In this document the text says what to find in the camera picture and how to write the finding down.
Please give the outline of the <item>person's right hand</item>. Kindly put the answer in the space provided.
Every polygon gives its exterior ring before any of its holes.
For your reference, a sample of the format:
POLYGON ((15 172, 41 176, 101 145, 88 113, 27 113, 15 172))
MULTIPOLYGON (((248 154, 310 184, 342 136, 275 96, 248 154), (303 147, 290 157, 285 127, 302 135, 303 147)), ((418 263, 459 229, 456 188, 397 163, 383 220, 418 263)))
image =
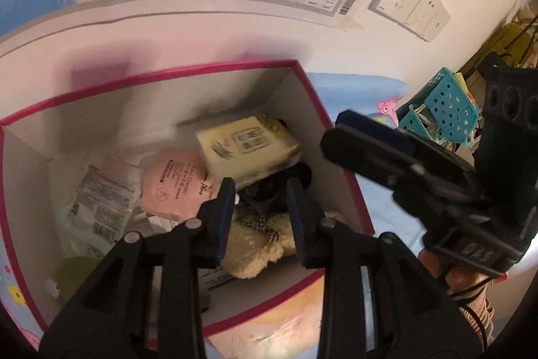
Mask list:
POLYGON ((503 282, 509 277, 509 273, 489 277, 468 268, 448 265, 426 249, 419 252, 418 258, 435 279, 448 286, 450 295, 456 300, 470 299, 484 292, 489 284, 503 282))

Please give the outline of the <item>person's right forearm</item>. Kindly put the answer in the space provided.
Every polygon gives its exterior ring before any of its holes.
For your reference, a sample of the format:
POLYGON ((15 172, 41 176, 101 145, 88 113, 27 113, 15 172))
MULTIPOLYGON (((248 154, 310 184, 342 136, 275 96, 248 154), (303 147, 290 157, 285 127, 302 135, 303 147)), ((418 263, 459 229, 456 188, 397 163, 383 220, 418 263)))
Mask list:
POLYGON ((476 291, 469 292, 455 301, 482 342, 483 348, 492 342, 494 329, 494 309, 487 298, 487 288, 488 283, 485 283, 476 291))

